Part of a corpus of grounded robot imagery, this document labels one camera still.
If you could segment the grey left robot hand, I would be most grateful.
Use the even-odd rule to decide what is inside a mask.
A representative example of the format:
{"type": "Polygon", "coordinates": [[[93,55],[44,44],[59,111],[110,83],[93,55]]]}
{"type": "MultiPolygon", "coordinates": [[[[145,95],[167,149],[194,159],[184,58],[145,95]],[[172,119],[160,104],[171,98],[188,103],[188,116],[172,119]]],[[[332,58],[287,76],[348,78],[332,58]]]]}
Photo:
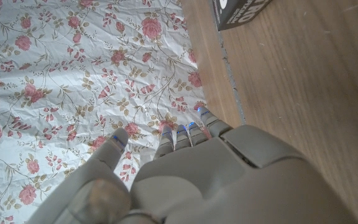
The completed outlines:
{"type": "Polygon", "coordinates": [[[115,130],[29,218],[30,223],[355,223],[306,157],[207,108],[205,125],[166,127],[131,188],[114,173],[129,134],[115,130]]]}

